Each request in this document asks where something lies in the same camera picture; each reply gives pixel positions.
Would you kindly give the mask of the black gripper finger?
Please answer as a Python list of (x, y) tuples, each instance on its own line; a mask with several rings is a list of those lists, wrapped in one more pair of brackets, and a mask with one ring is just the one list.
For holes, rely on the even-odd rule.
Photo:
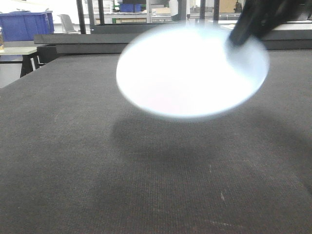
[(310, 0), (247, 0), (229, 41), (233, 46), (241, 46), (250, 37), (261, 39), (296, 14), (311, 10)]

